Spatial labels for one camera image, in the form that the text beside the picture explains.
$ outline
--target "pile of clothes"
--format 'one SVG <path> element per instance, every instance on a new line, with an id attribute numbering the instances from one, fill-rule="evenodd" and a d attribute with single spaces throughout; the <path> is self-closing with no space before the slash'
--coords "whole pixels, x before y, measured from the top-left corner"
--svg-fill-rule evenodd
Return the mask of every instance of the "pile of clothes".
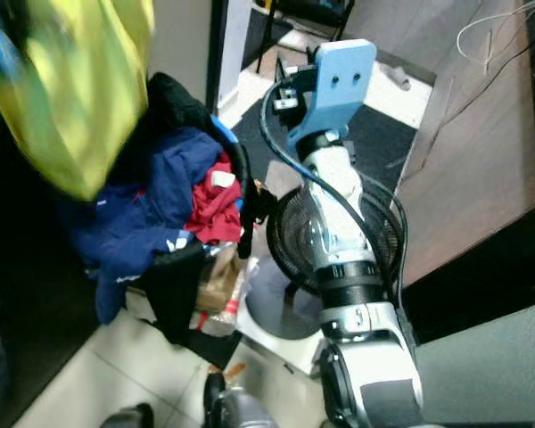
<path id="1" fill-rule="evenodd" d="M 105 324 L 155 254 L 192 240 L 240 241 L 242 189 L 220 143 L 197 128 L 172 130 L 154 146 L 151 171 L 147 183 L 109 183 L 94 202 L 58 204 L 72 245 L 98 281 L 96 309 Z"/>

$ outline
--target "white wire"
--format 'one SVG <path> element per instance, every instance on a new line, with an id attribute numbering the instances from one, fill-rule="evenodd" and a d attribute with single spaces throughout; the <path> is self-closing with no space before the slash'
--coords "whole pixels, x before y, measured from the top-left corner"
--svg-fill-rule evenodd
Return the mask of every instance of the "white wire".
<path id="1" fill-rule="evenodd" d="M 460 54 L 467 58 L 469 61 L 471 62 L 474 62 L 476 64 L 480 64 L 482 66 L 485 66 L 485 65 L 488 65 L 493 57 L 493 54 L 494 54 L 494 45 L 495 43 L 493 43 L 491 45 L 491 48 L 490 48 L 490 51 L 488 52 L 488 55 L 485 57 L 485 59 L 483 60 L 480 60 L 478 58 L 473 58 L 472 56 L 468 55 L 467 53 L 464 52 L 464 50 L 462 49 L 462 46 L 460 45 L 460 38 L 462 37 L 462 35 L 468 30 L 470 29 L 471 27 L 474 27 L 476 25 L 479 25 L 481 24 L 482 22 L 486 22 L 486 21 L 492 21 L 492 20 L 497 20 L 499 18 L 506 18 L 506 20 L 504 22 L 501 23 L 501 25 L 499 26 L 499 29 L 496 33 L 496 37 L 497 35 L 499 34 L 499 32 L 501 31 L 501 29 L 503 28 L 503 26 L 505 25 L 505 23 L 514 15 L 516 15 L 517 13 L 521 13 L 521 12 L 525 12 L 527 10 L 530 10 L 530 9 L 533 9 L 529 16 L 533 15 L 535 13 L 535 0 L 531 0 L 530 2 L 522 5 L 522 6 L 519 6 L 517 9 L 514 9 L 510 12 L 504 12 L 504 13 L 498 13 L 496 15 L 491 15 L 491 16 L 486 16 L 485 18 L 481 18 L 479 20 L 476 20 L 474 22 L 470 22 L 469 24 L 467 24 L 465 27 L 463 27 L 462 29 L 460 29 L 459 33 L 457 33 L 457 37 L 456 37 L 456 47 L 457 47 L 457 50 L 460 52 Z M 502 49 L 500 51 L 500 53 L 503 53 L 506 48 L 511 44 L 511 41 L 507 44 L 507 46 Z"/>

